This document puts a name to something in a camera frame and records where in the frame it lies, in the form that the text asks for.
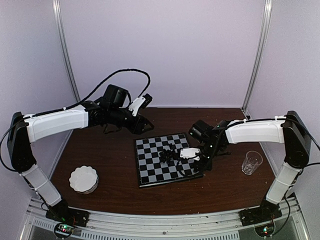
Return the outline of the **round control board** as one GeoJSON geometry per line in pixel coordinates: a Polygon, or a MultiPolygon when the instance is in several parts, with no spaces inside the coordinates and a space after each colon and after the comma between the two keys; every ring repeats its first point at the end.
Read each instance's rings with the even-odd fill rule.
{"type": "Polygon", "coordinates": [[[58,238],[68,238],[70,237],[75,230],[74,226],[67,225],[65,223],[57,223],[54,228],[53,228],[53,233],[58,237],[58,238]]]}
{"type": "Polygon", "coordinates": [[[257,225],[254,227],[255,233],[259,236],[259,237],[269,237],[271,236],[274,231],[275,231],[275,224],[270,222],[270,223],[266,223],[266,224],[262,224],[262,225],[257,225]]]}

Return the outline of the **white scalloped bowl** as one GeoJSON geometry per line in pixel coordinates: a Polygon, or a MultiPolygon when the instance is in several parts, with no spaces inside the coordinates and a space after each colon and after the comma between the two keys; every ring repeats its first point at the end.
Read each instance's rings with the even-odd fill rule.
{"type": "Polygon", "coordinates": [[[94,192],[99,184],[97,171],[91,166],[77,167],[69,178],[69,186],[79,194],[87,195],[94,192]]]}

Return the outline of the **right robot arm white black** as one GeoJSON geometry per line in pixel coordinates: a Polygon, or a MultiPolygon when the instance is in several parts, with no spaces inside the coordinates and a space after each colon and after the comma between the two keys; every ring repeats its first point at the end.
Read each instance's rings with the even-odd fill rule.
{"type": "Polygon", "coordinates": [[[211,166],[218,152],[229,145],[261,145],[268,161],[277,167],[273,171],[275,179],[256,210],[261,221],[268,220],[276,212],[286,192],[310,161],[312,137],[294,110],[271,118],[222,120],[216,126],[198,120],[190,128],[189,135],[201,145],[184,148],[179,155],[195,160],[199,172],[211,166]]]}

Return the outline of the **right aluminium corner post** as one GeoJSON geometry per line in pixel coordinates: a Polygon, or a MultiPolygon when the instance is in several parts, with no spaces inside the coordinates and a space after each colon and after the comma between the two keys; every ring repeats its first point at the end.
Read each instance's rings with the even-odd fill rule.
{"type": "Polygon", "coordinates": [[[249,104],[251,97],[254,92],[254,87],[256,84],[256,81],[258,79],[258,74],[260,70],[260,66],[262,63],[262,58],[264,54],[264,49],[267,43],[267,38],[269,34],[270,29],[270,23],[272,18],[272,9],[273,9],[273,1],[272,0],[265,0],[264,1],[264,10],[263,10],[263,16],[261,21],[261,28],[260,28],[260,35],[259,40],[257,44],[257,50],[255,54],[255,59],[250,75],[250,80],[248,84],[248,88],[245,94],[245,98],[241,107],[242,112],[245,116],[249,116],[249,104]]]}

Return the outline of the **left round control board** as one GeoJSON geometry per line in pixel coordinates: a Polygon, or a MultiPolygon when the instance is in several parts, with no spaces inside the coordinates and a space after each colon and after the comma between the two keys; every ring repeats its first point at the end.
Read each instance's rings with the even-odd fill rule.
{"type": "Polygon", "coordinates": [[[74,226],[67,225],[65,223],[57,223],[54,228],[53,228],[53,233],[58,237],[58,238],[68,238],[70,237],[75,230],[74,226]]]}

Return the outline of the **pile of black chess pieces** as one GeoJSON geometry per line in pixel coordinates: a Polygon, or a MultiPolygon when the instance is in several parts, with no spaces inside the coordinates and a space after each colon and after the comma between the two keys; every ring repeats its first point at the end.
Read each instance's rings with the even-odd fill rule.
{"type": "Polygon", "coordinates": [[[167,163],[168,165],[178,160],[178,153],[176,152],[176,147],[170,143],[168,145],[169,149],[164,149],[159,153],[159,161],[160,163],[167,163]]]}

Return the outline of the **aluminium front rail frame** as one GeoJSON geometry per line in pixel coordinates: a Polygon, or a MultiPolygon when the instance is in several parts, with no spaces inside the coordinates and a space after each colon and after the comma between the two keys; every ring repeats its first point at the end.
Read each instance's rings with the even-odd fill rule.
{"type": "Polygon", "coordinates": [[[273,223],[271,240],[309,240],[306,220],[296,197],[279,204],[282,216],[252,225],[243,225],[240,210],[210,213],[143,215],[95,211],[85,227],[75,228],[70,240],[260,240],[259,230],[273,223]]]}

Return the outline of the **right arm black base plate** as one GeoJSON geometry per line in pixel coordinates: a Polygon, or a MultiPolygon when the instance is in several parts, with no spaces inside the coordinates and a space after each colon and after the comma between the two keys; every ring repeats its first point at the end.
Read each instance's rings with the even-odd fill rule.
{"type": "Polygon", "coordinates": [[[240,221],[243,227],[268,222],[282,216],[281,210],[267,207],[246,208],[239,212],[240,221]]]}

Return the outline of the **left aluminium corner post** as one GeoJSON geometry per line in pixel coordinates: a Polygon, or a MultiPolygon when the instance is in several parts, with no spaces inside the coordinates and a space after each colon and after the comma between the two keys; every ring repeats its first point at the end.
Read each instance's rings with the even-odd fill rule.
{"type": "Polygon", "coordinates": [[[68,51],[67,46],[67,40],[66,40],[66,34],[63,24],[63,17],[61,12],[61,3],[59,0],[53,0],[52,1],[52,7],[53,7],[53,14],[57,26],[57,32],[59,36],[62,56],[63,56],[63,62],[66,69],[68,81],[70,83],[72,94],[77,102],[81,100],[79,90],[76,84],[76,80],[74,77],[74,72],[71,64],[71,59],[68,51]]]}

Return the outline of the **clear drinking glass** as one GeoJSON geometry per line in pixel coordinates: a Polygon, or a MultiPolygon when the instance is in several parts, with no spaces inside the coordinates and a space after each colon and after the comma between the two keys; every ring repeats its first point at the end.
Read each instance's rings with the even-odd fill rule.
{"type": "Polygon", "coordinates": [[[242,163],[241,170],[245,175],[252,175],[263,163],[262,155],[257,151],[248,151],[242,163]]]}

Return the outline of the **black and grey chessboard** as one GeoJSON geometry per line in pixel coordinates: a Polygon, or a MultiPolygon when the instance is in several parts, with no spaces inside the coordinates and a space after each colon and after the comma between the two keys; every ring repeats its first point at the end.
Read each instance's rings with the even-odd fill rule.
{"type": "Polygon", "coordinates": [[[186,133],[140,138],[133,141],[138,186],[153,187],[202,178],[195,171],[195,160],[180,157],[180,150],[189,148],[186,133]]]}

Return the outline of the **right round control board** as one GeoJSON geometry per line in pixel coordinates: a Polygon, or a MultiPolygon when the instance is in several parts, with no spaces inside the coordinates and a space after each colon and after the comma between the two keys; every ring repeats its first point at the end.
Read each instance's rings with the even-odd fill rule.
{"type": "Polygon", "coordinates": [[[257,225],[254,227],[255,233],[259,236],[259,237],[269,237],[271,236],[274,231],[275,231],[275,224],[270,222],[270,223],[266,223],[266,224],[262,224],[262,225],[257,225]]]}

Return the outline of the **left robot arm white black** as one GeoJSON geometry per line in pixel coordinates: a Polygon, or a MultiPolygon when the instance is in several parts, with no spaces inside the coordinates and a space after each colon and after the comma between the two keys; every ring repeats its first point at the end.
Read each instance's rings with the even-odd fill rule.
{"type": "Polygon", "coordinates": [[[31,145],[54,135],[96,126],[113,125],[126,128],[134,135],[141,135],[154,125],[139,111],[153,100],[148,93],[138,96],[124,106],[129,91],[116,85],[108,85],[99,99],[84,100],[74,106],[43,113],[12,116],[7,133],[7,149],[12,170],[21,175],[47,205],[48,210],[61,222],[72,218],[72,211],[58,189],[41,169],[31,145]]]}

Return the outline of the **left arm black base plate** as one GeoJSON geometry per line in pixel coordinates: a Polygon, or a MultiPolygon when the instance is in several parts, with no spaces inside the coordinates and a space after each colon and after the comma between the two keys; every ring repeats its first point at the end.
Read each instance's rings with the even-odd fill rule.
{"type": "Polygon", "coordinates": [[[90,213],[88,211],[74,208],[69,208],[63,215],[60,213],[53,213],[52,210],[48,210],[45,214],[47,219],[76,227],[86,227],[89,216],[90,213]]]}

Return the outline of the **aluminium corner post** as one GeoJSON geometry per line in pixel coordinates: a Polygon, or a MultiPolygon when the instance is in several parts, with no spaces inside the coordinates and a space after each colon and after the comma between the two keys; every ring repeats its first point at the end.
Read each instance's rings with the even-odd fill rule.
{"type": "Polygon", "coordinates": [[[76,84],[76,80],[74,77],[74,72],[71,64],[71,59],[68,51],[67,46],[67,40],[66,40],[66,34],[63,24],[63,17],[61,12],[61,3],[59,0],[53,0],[52,1],[52,7],[53,7],[53,14],[57,26],[57,32],[59,36],[62,56],[63,56],[63,62],[66,69],[68,81],[70,83],[72,94],[77,102],[81,100],[79,90],[76,84]]]}
{"type": "Polygon", "coordinates": [[[260,66],[262,63],[262,58],[264,54],[264,49],[267,43],[267,38],[269,34],[270,29],[270,23],[272,18],[272,9],[273,9],[273,1],[272,0],[265,0],[264,1],[264,10],[263,10],[263,16],[261,21],[261,28],[260,28],[260,35],[259,40],[257,44],[257,50],[255,54],[255,59],[250,75],[250,80],[248,84],[248,88],[245,94],[245,98],[241,107],[242,112],[245,116],[249,116],[249,104],[251,97],[254,92],[254,87],[256,84],[256,81],[258,79],[258,74],[260,70],[260,66]]]}

